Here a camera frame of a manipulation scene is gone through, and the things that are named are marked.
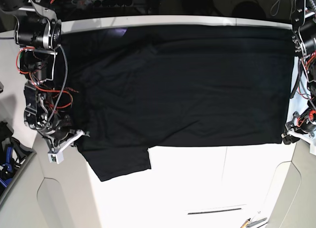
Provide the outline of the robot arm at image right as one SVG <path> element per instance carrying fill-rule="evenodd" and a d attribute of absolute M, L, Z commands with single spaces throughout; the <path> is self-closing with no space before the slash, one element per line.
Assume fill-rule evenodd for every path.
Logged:
<path fill-rule="evenodd" d="M 285 124 L 282 139 L 285 144 L 303 140 L 310 145 L 310 153 L 316 154 L 316 2 L 296 0 L 291 17 L 293 36 L 298 60 L 298 74 L 291 91 L 307 100 L 307 108 L 300 114 L 294 112 Z"/>

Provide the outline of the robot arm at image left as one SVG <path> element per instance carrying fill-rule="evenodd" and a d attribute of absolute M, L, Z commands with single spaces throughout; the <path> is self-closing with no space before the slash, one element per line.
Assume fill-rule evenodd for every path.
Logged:
<path fill-rule="evenodd" d="M 66 86 L 69 68 L 61 45 L 62 21 L 51 5 L 55 0 L 0 0 L 0 10 L 17 20 L 14 41 L 24 87 L 24 122 L 40 133 L 49 146 L 49 156 L 57 161 L 63 150 L 88 133 L 75 129 L 68 115 L 75 90 Z"/>

